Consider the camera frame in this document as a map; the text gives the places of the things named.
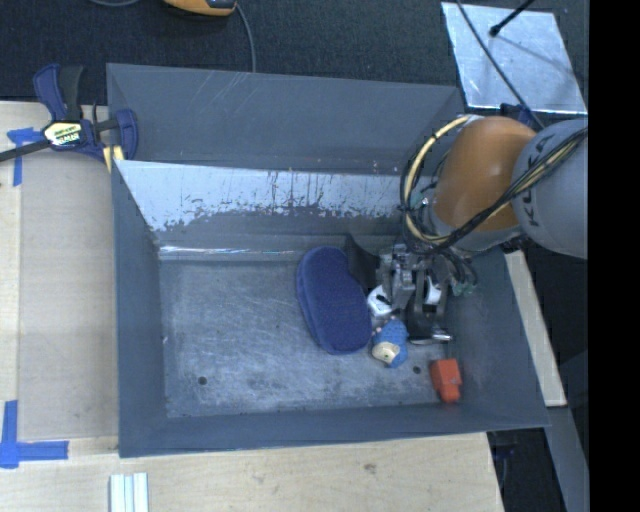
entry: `bin floor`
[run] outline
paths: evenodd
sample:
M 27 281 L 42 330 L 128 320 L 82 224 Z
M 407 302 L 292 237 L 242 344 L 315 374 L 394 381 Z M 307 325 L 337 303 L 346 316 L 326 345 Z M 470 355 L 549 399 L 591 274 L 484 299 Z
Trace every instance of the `bin floor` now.
M 169 417 L 438 402 L 428 362 L 442 347 L 413 346 L 399 368 L 370 355 L 334 356 L 307 330 L 297 263 L 160 263 Z

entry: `orange block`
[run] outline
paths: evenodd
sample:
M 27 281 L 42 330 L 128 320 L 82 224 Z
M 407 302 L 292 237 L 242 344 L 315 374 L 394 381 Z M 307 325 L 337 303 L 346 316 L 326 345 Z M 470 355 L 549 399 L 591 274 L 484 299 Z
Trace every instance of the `orange block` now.
M 440 399 L 447 403 L 460 400 L 460 386 L 462 377 L 456 359 L 439 359 L 429 366 L 431 382 L 440 395 Z

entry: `black cable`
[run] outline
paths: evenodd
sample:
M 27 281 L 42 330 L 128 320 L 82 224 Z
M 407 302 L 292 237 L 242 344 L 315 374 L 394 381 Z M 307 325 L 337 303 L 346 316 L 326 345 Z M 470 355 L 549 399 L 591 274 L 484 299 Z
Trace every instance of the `black cable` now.
M 107 0 L 89 0 L 92 4 L 101 5 L 103 7 L 127 7 L 128 5 L 137 4 L 140 0 L 123 0 L 122 2 L 113 3 Z
M 251 50 L 251 71 L 253 73 L 256 72 L 256 49 L 253 44 L 253 34 L 251 33 L 251 27 L 249 26 L 249 22 L 247 21 L 247 17 L 244 15 L 244 11 L 240 4 L 236 4 L 238 8 L 238 14 L 240 14 L 240 18 L 242 19 L 242 23 L 244 24 L 244 28 L 247 31 L 247 37 L 249 38 L 249 49 Z
M 504 74 L 504 72 L 502 71 L 502 69 L 500 69 L 500 66 L 498 65 L 498 63 L 496 62 L 496 60 L 493 58 L 493 55 L 491 55 L 491 52 L 489 51 L 489 48 L 487 48 L 487 46 L 484 44 L 484 42 L 482 41 L 482 38 L 480 37 L 480 34 L 478 34 L 478 31 L 476 30 L 476 27 L 473 25 L 473 23 L 471 22 L 471 19 L 469 18 L 469 15 L 467 14 L 467 11 L 465 10 L 465 8 L 462 6 L 462 2 L 460 2 L 460 0 L 456 0 L 456 3 L 458 4 L 458 8 L 460 9 L 460 12 L 462 13 L 462 16 L 464 17 L 465 21 L 467 22 L 467 25 L 469 26 L 469 28 L 471 29 L 471 32 L 473 32 L 474 37 L 476 38 L 476 40 L 478 41 L 478 44 L 480 45 L 480 47 L 482 48 L 482 50 L 484 51 L 484 53 L 487 55 L 487 57 L 489 58 L 489 60 L 491 61 L 491 64 L 493 64 L 493 67 L 495 68 L 495 70 L 498 72 L 498 74 L 500 75 L 500 77 L 502 78 L 502 80 L 504 81 L 504 83 L 506 84 L 506 86 L 511 90 L 511 92 L 513 93 L 513 95 L 518 98 L 518 101 L 520 102 L 520 104 L 526 108 L 529 111 L 529 114 L 531 114 L 531 117 L 533 118 L 533 120 L 538 123 L 538 125 L 540 126 L 540 128 L 545 128 L 545 125 L 542 121 L 540 121 L 540 119 L 538 118 L 538 116 L 536 116 L 533 111 L 531 110 L 531 108 L 529 107 L 529 105 L 527 104 L 527 102 L 525 101 L 525 99 L 520 95 L 520 93 L 517 91 L 517 89 L 515 88 L 515 86 L 511 83 L 511 81 L 507 78 L 507 75 Z

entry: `yellow label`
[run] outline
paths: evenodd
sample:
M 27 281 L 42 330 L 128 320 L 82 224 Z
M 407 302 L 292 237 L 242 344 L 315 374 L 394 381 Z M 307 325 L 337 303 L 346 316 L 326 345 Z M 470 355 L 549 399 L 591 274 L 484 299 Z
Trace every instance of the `yellow label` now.
M 79 123 L 55 123 L 44 131 L 44 136 L 54 146 L 65 146 L 80 141 L 82 126 Z

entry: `blue cloth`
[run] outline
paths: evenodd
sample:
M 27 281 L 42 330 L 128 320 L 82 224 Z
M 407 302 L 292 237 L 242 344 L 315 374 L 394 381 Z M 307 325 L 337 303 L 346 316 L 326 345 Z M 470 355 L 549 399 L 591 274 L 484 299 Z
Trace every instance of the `blue cloth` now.
M 340 249 L 316 247 L 303 256 L 297 294 L 311 335 L 330 354 L 356 352 L 371 340 L 367 299 Z

